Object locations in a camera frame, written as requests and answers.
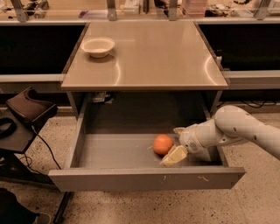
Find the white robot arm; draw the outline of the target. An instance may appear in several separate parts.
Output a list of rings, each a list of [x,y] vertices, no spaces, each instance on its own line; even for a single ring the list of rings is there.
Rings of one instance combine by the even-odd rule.
[[[173,166],[189,154],[203,152],[212,146],[250,141],[273,157],[280,159],[280,129],[254,118],[242,108],[227,105],[219,108],[213,117],[202,123],[173,130],[179,145],[172,146],[160,164]]]

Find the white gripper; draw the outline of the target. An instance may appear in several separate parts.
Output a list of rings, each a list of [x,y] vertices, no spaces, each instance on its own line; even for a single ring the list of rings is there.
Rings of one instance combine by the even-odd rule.
[[[204,147],[196,136],[196,127],[197,125],[194,124],[186,128],[177,127],[173,129],[173,132],[179,135],[179,142],[181,145],[172,146],[169,152],[162,158],[160,162],[161,165],[173,166],[185,159],[188,152],[194,154],[204,150]]]

